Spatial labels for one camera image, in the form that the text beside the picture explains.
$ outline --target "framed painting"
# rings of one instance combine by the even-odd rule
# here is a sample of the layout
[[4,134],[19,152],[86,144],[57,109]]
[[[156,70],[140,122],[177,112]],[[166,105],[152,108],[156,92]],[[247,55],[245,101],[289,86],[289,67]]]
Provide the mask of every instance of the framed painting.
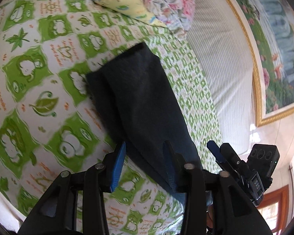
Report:
[[254,58],[256,126],[294,113],[294,10],[287,0],[227,2]]

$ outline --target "dark blue cloth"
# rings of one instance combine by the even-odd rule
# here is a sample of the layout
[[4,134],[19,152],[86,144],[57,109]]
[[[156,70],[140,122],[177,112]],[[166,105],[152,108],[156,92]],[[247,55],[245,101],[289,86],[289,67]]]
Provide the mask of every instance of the dark blue cloth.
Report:
[[174,193],[168,184],[163,142],[169,140],[186,162],[202,166],[159,58],[140,43],[86,79],[111,138],[125,141],[132,161],[184,203],[185,195]]

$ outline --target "camera lens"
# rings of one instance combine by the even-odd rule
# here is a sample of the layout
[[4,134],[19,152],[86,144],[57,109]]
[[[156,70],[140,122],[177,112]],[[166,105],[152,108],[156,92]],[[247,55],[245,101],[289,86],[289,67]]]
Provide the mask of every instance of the camera lens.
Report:
[[258,159],[261,159],[261,158],[263,158],[264,155],[265,155],[265,151],[264,151],[263,149],[261,149],[261,150],[258,152],[257,158],[258,158]]
[[271,156],[272,156],[272,153],[271,153],[271,152],[268,152],[268,153],[266,154],[266,159],[269,160]]
[[254,156],[254,155],[256,154],[256,152],[257,152],[257,151],[256,151],[255,149],[253,149],[253,150],[251,151],[250,155],[251,155],[251,156]]

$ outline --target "green patterned bed sheet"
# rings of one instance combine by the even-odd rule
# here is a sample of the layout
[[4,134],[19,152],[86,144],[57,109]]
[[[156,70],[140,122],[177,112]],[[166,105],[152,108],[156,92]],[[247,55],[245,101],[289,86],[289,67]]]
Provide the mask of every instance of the green patterned bed sheet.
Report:
[[[86,170],[113,151],[86,94],[85,74],[142,41],[161,60],[204,168],[217,171],[205,145],[221,143],[219,124],[186,41],[91,0],[2,1],[0,191],[22,214],[61,171]],[[183,206],[129,158],[119,187],[104,197],[110,233],[156,235],[181,227]]]

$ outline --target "bed sheet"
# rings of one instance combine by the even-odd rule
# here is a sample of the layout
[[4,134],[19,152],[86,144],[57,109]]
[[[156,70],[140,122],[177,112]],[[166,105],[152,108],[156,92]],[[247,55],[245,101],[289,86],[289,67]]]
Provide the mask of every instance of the bed sheet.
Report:
[[[25,216],[63,170],[101,162],[115,144],[85,91],[84,75],[144,41],[159,56],[204,168],[221,143],[204,72],[186,41],[91,0],[0,4],[0,191]],[[126,158],[104,195],[111,234],[176,234],[183,207]],[[81,197],[78,227],[81,229]]]
[[215,103],[224,142],[241,155],[250,148],[253,57],[226,0],[196,0],[187,40]]

